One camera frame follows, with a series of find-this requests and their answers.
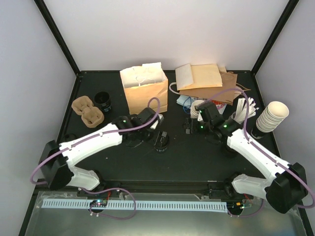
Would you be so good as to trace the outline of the single black paper cup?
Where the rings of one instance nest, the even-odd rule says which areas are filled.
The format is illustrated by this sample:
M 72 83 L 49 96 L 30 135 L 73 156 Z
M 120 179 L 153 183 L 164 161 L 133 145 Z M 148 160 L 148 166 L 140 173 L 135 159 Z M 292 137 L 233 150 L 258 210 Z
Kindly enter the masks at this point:
M 154 148 L 158 153 L 162 153 L 162 152 L 165 152 L 167 150 L 168 146 L 167 147 L 155 147 L 155 145 L 154 145 Z

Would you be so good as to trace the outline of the black printed paper cup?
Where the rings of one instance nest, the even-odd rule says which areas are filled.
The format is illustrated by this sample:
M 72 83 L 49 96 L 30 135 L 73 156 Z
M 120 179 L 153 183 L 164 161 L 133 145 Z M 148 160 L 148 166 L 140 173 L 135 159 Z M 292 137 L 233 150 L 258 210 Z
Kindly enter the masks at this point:
M 94 96 L 94 101 L 104 113 L 111 111 L 111 99 L 109 93 L 105 91 L 98 92 Z

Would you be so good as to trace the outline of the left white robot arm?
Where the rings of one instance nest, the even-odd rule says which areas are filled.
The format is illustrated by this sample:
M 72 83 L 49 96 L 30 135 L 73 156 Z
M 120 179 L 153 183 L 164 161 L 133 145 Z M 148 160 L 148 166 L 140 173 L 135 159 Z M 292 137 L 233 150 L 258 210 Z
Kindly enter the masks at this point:
M 51 190 L 66 186 L 80 187 L 94 196 L 101 196 L 106 189 L 97 171 L 78 168 L 77 164 L 104 149 L 123 142 L 147 142 L 158 152 L 168 147 L 169 136 L 160 131 L 162 114 L 156 114 L 150 107 L 137 115 L 120 116 L 98 131 L 82 138 L 58 144 L 48 142 L 40 158 L 40 167 L 45 182 Z

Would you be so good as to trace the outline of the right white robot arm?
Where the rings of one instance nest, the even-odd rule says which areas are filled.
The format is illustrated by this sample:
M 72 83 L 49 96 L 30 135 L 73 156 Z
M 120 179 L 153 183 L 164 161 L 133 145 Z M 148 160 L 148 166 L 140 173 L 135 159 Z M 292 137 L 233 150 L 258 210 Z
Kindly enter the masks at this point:
M 204 134 L 208 142 L 240 154 L 263 175 L 258 178 L 234 174 L 227 178 L 223 189 L 227 197 L 252 195 L 266 200 L 277 212 L 287 213 L 310 193 L 302 165 L 290 164 L 274 155 L 234 119 L 224 119 L 214 103 L 193 102 L 185 129 L 187 134 Z

